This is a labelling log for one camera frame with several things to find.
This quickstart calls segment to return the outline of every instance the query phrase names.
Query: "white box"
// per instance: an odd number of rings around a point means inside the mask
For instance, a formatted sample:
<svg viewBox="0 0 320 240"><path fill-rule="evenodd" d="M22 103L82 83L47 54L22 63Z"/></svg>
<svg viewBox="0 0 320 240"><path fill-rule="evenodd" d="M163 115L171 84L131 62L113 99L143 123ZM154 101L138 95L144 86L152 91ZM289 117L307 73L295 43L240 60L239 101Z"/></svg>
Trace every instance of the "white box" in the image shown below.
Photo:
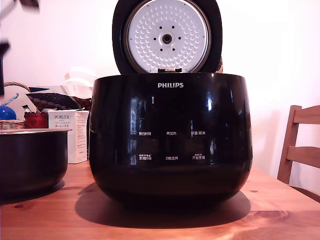
<svg viewBox="0 0 320 240"><path fill-rule="evenodd" d="M89 111L48 111L49 129L71 129L68 132L68 164L78 164L87 158L87 120Z"/></svg>

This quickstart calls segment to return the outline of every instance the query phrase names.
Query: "perforated metal plate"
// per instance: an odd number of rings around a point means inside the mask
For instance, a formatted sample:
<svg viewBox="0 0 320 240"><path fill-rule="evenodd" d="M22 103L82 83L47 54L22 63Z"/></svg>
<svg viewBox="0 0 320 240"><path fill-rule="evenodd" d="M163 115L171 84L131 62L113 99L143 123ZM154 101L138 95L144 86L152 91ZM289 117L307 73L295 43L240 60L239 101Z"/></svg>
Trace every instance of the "perforated metal plate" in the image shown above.
<svg viewBox="0 0 320 240"><path fill-rule="evenodd" d="M190 0L146 0L128 18L124 45L138 73L197 72L208 57L211 30L201 9Z"/></svg>

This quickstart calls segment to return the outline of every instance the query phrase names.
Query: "button label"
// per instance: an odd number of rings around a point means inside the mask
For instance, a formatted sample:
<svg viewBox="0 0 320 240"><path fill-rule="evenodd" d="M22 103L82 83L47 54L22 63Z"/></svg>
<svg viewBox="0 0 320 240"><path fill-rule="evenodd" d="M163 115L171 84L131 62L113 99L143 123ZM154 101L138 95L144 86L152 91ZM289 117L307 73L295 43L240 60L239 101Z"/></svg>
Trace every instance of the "button label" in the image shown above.
<svg viewBox="0 0 320 240"><path fill-rule="evenodd" d="M174 161L174 160L178 160L178 157L177 157L177 156L166 156L166 157L165 157L165 160L167 160L167 161Z"/></svg>
<svg viewBox="0 0 320 240"><path fill-rule="evenodd" d="M195 154L192 156L192 160L205 160L206 156L203 156L202 154Z"/></svg>
<svg viewBox="0 0 320 240"><path fill-rule="evenodd" d="M152 160L151 154L139 154L139 161L150 161Z"/></svg>
<svg viewBox="0 0 320 240"><path fill-rule="evenodd" d="M205 131L192 131L191 132L191 135L206 135L206 132Z"/></svg>
<svg viewBox="0 0 320 240"><path fill-rule="evenodd" d="M149 131L149 132L146 132L146 131L140 131L139 132L139 136L151 136L151 132Z"/></svg>
<svg viewBox="0 0 320 240"><path fill-rule="evenodd" d="M175 132L175 131L167 131L167 132L166 132L166 135L167 135L167 136L176 136L176 135L177 135L177 132Z"/></svg>

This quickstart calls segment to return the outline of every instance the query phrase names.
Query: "chair backrest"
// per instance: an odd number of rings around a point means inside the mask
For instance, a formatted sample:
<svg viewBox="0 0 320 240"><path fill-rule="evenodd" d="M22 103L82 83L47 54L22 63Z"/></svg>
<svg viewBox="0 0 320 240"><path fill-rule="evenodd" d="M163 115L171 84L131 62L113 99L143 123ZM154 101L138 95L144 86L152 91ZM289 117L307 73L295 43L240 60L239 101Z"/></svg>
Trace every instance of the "chair backrest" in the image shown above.
<svg viewBox="0 0 320 240"><path fill-rule="evenodd" d="M277 177L285 184L289 184L293 162L320 168L320 148L296 147L299 124L320 125L320 105L305 109L292 105L290 108Z"/></svg>

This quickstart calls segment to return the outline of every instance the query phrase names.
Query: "lid hinge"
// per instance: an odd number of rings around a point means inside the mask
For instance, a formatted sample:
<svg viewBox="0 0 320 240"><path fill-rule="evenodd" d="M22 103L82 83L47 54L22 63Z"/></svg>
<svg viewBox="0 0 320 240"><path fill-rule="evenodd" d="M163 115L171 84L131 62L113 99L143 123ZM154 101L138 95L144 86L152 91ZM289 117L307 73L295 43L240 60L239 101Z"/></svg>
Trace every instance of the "lid hinge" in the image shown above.
<svg viewBox="0 0 320 240"><path fill-rule="evenodd" d="M158 73L182 73L182 68L158 68Z"/></svg>

